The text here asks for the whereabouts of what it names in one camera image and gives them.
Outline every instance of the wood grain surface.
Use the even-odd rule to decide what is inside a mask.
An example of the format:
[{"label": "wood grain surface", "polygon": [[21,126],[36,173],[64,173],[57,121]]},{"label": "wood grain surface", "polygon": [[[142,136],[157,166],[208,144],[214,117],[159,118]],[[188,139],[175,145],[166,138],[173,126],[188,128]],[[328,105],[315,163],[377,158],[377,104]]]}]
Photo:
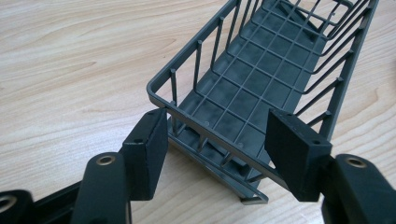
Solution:
[{"label": "wood grain surface", "polygon": [[[35,200],[82,178],[96,154],[118,151],[155,108],[146,85],[224,5],[202,1],[1,1],[0,191]],[[354,71],[332,154],[373,162],[396,186],[396,2],[382,0]],[[135,223],[322,223],[269,180],[267,205],[238,198],[173,148],[154,199]]]}]

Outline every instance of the wire basket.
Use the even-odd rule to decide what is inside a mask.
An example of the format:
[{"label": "wire basket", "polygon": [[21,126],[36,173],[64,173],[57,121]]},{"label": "wire basket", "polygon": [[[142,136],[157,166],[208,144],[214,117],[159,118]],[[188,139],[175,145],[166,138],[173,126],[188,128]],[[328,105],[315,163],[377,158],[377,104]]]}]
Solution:
[{"label": "wire basket", "polygon": [[264,148],[269,109],[330,140],[376,4],[230,0],[148,84],[170,143],[242,203],[267,203],[261,179],[288,188]]}]

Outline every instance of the black plastic arm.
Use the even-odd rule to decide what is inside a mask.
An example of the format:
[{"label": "black plastic arm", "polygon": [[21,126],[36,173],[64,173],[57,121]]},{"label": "black plastic arm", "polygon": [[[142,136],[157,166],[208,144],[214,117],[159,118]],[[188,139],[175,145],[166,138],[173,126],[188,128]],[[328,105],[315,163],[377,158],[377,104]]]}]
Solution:
[{"label": "black plastic arm", "polygon": [[146,113],[119,153],[93,157],[81,182],[33,202],[30,192],[0,192],[0,223],[131,223],[129,201],[151,200],[168,149],[166,110]]},{"label": "black plastic arm", "polygon": [[292,114],[271,110],[265,148],[300,202],[322,193],[326,223],[396,223],[396,191],[369,161],[332,145]]}]

